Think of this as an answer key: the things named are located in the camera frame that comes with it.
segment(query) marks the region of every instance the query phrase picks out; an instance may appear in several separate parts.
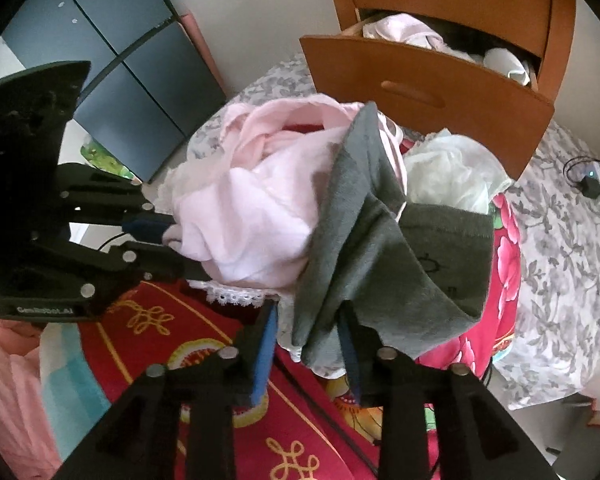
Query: wall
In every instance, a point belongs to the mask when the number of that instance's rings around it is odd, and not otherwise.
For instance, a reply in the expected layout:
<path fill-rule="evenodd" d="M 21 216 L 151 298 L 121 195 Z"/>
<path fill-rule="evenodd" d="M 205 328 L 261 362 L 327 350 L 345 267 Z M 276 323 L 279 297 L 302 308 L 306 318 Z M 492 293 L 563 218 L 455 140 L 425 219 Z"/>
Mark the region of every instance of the wall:
<path fill-rule="evenodd" d="M 340 30 L 332 0 L 172 0 L 192 10 L 222 77 L 240 91 L 300 50 L 304 34 Z"/>
<path fill-rule="evenodd" d="M 600 21 L 584 0 L 576 3 L 573 45 L 555 119 L 600 156 Z"/>

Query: floral bedsheet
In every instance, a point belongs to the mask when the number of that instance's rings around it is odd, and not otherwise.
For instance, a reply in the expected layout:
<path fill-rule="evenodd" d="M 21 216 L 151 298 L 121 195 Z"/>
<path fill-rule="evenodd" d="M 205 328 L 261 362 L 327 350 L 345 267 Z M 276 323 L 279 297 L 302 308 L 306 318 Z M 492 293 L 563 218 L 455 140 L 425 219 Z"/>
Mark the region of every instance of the floral bedsheet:
<path fill-rule="evenodd" d="M 296 54 L 231 102 L 259 105 L 313 93 L 304 56 Z M 222 110 L 193 135 L 188 156 L 202 158 L 216 149 L 221 117 Z M 415 140 L 418 134 L 411 137 Z M 519 181 L 506 192 L 520 228 L 522 252 L 520 290 L 507 289 L 507 298 L 519 295 L 516 337 L 509 353 L 495 364 L 507 380 L 510 408 L 581 390 L 600 355 L 600 206 L 562 176 L 567 160 L 589 153 L 583 141 L 552 121 Z M 498 272 L 507 283 L 517 282 L 509 268 Z"/>

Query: power adapter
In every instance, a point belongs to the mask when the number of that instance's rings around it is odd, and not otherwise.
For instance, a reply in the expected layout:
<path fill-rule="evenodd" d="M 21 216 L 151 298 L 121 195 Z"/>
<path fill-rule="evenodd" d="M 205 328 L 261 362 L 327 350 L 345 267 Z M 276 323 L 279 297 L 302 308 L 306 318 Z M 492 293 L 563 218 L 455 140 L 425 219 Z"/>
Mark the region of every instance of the power adapter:
<path fill-rule="evenodd" d="M 585 176 L 576 186 L 587 198 L 595 200 L 600 196 L 600 181 L 592 176 Z"/>

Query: blue fabric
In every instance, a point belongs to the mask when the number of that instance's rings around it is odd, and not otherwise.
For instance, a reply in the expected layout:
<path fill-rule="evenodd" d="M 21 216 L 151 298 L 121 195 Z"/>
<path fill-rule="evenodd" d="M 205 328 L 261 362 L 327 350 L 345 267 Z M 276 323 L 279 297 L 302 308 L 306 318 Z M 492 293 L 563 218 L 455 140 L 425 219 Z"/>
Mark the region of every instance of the blue fabric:
<path fill-rule="evenodd" d="M 509 354 L 509 352 L 511 352 L 512 348 L 513 345 L 510 344 L 504 350 L 499 350 L 498 352 L 496 352 L 496 355 L 493 356 L 493 362 L 495 363 L 497 361 L 500 361 L 500 359 L 505 358 Z"/>
<path fill-rule="evenodd" d="M 76 324 L 64 324 L 60 348 L 65 365 L 42 384 L 42 400 L 60 458 L 64 461 L 111 403 L 96 381 L 82 353 Z"/>

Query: drawer knob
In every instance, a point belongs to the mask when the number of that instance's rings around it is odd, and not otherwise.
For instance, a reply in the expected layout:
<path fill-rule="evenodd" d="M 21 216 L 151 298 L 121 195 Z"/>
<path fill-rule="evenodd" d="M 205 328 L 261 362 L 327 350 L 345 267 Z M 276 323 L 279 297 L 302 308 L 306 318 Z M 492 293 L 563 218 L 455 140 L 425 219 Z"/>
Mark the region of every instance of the drawer knob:
<path fill-rule="evenodd" d="M 419 90 L 417 88 L 410 87 L 405 83 L 396 83 L 395 81 L 382 81 L 380 83 L 382 90 L 385 90 L 391 94 L 399 95 L 400 97 L 406 97 L 412 101 L 418 101 L 434 108 L 444 108 L 445 100 L 435 94 Z"/>

